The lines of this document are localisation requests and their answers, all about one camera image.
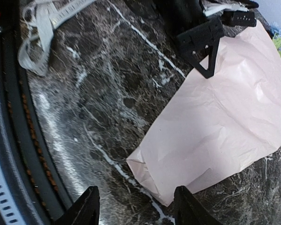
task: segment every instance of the paper bag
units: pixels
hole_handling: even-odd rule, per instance
[[[221,39],[212,78],[189,73],[127,163],[168,206],[177,186],[196,193],[280,146],[281,58],[258,22]]]

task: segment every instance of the crumpled paper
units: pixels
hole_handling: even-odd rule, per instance
[[[280,146],[281,58],[258,21],[221,39],[214,77],[189,73],[127,163],[168,206],[177,186],[199,192]]]

